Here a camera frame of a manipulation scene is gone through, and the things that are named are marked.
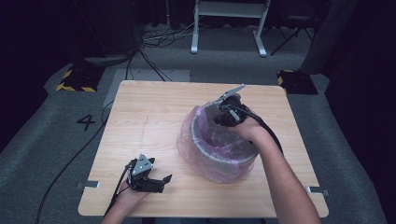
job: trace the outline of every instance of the transparent plastic bag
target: transparent plastic bag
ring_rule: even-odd
[[[184,119],[177,148],[188,165],[219,183],[233,183],[253,168],[253,144],[213,121],[216,103],[196,106]]]

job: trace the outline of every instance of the person's right arm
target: person's right arm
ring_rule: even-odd
[[[321,223],[318,211],[271,135],[252,118],[230,130],[252,141],[259,150],[279,223]]]

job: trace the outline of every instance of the gray carpet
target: gray carpet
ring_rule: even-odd
[[[274,56],[262,58],[251,31],[251,27],[205,30],[195,55],[190,54],[190,36],[166,48],[144,51],[163,71],[189,71],[190,82],[277,85],[278,70],[299,68],[310,43],[305,34],[293,38]],[[282,35],[272,30],[262,39],[270,51],[282,42]],[[45,86],[48,99],[0,154],[1,224],[35,222],[51,181],[108,115],[109,108],[102,114],[104,104],[109,101],[108,95],[114,95],[112,84],[125,72],[126,63],[106,69],[98,92],[56,91],[68,67],[69,64],[49,79]],[[131,69],[151,68],[136,54]],[[323,223],[386,223],[373,183],[351,151],[323,94],[329,80],[322,75],[312,78],[319,95],[288,95],[288,99],[318,181],[331,194],[326,197],[330,214],[322,219]],[[84,131],[85,126],[77,121],[87,115],[92,115],[95,123]],[[40,223],[100,222],[101,217],[83,217],[78,213],[82,192],[76,185],[87,180],[102,133],[103,130],[55,183],[44,203]],[[125,223],[139,221],[128,218]],[[276,223],[275,219],[266,221]]]

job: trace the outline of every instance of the wooden table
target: wooden table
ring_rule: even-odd
[[[78,211],[102,216],[124,166],[140,154],[156,159],[150,178],[172,174],[163,193],[150,194],[131,217],[275,217],[268,183],[258,157],[254,168],[232,184],[198,175],[179,155],[177,136],[184,118],[240,85],[123,81],[120,84]],[[242,103],[276,133],[285,157],[304,186],[319,186],[285,92],[278,86],[247,85]],[[329,214],[322,194],[310,194],[321,217]]]

